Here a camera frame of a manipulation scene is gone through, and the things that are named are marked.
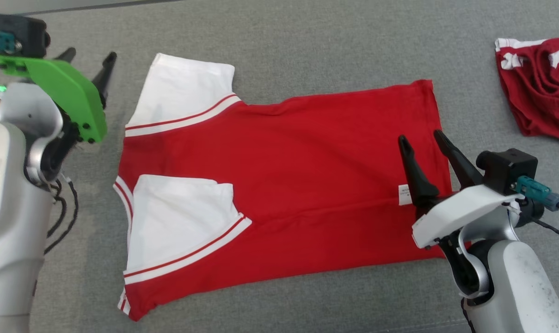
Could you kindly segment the red shorts with white stripe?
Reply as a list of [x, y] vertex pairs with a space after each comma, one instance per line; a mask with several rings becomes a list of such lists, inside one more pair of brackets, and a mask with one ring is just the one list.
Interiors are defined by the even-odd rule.
[[495, 40], [501, 88], [520, 132], [559, 140], [559, 37]]

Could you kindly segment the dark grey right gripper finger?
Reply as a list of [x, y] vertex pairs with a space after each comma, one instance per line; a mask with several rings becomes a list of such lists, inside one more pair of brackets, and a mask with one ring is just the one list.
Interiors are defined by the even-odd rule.
[[442, 154], [448, 158], [461, 189], [483, 184], [483, 175], [441, 130], [434, 131], [434, 139]]
[[440, 195], [439, 189], [427, 179], [415, 159], [415, 150], [404, 135], [398, 137], [402, 164], [410, 190], [412, 204], [415, 207], [427, 207]]

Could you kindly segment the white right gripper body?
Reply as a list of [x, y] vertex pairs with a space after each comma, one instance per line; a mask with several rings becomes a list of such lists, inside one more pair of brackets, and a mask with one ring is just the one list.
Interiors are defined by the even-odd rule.
[[468, 187], [436, 204], [412, 226], [418, 248], [436, 244], [436, 239], [476, 221], [503, 203], [525, 198], [522, 194], [503, 195], [484, 184]]

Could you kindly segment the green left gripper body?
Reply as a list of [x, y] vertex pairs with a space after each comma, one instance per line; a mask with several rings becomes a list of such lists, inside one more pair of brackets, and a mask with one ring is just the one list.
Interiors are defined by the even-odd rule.
[[85, 142], [101, 142], [107, 133], [106, 118], [92, 80], [70, 63], [56, 59], [0, 55], [5, 74], [29, 78], [59, 106], [72, 122], [81, 126]]

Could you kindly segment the red and white shirt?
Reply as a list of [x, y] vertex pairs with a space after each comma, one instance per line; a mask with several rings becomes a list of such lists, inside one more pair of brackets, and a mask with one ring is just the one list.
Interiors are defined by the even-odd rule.
[[129, 227], [118, 308], [265, 280], [442, 259], [412, 238], [398, 138], [441, 194], [431, 80], [247, 104], [230, 64], [157, 54], [125, 125], [114, 190]]

